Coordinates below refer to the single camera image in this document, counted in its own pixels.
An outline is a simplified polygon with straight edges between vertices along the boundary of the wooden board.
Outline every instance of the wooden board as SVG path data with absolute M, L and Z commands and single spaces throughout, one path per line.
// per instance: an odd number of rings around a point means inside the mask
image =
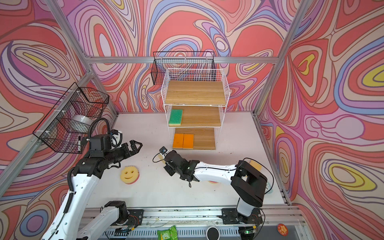
M 225 106 L 223 83 L 170 81 L 165 104 Z
M 215 131 L 213 127 L 176 128 L 175 133 L 194 135 L 193 149 L 215 150 Z
M 182 109 L 181 125 L 169 127 L 220 127 L 221 107 L 206 106 L 172 106 L 173 109 Z

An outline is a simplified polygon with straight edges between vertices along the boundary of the swirl pattern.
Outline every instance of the swirl pattern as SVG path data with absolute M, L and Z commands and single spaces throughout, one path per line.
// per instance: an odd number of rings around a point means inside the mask
M 383 22 L 383 1 L 314 1 L 258 110 L 315 239 L 384 238 Z

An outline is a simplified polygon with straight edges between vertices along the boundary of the orange sponge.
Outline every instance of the orange sponge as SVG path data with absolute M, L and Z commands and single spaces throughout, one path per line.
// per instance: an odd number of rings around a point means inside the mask
M 193 134 L 184 133 L 183 149 L 193 149 Z
M 183 148 L 184 133 L 175 133 L 173 138 L 173 148 Z

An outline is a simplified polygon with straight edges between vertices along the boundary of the green sponge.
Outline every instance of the green sponge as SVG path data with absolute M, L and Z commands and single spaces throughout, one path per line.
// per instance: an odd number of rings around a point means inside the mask
M 183 116 L 182 109 L 172 109 L 169 117 L 169 126 L 180 126 L 181 117 Z

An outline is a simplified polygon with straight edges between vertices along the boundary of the yellow smiley face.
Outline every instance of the yellow smiley face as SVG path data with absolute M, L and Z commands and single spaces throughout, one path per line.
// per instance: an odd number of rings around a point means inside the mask
M 132 184 L 139 178 L 139 170 L 134 166 L 125 167 L 121 171 L 120 179 L 126 184 Z

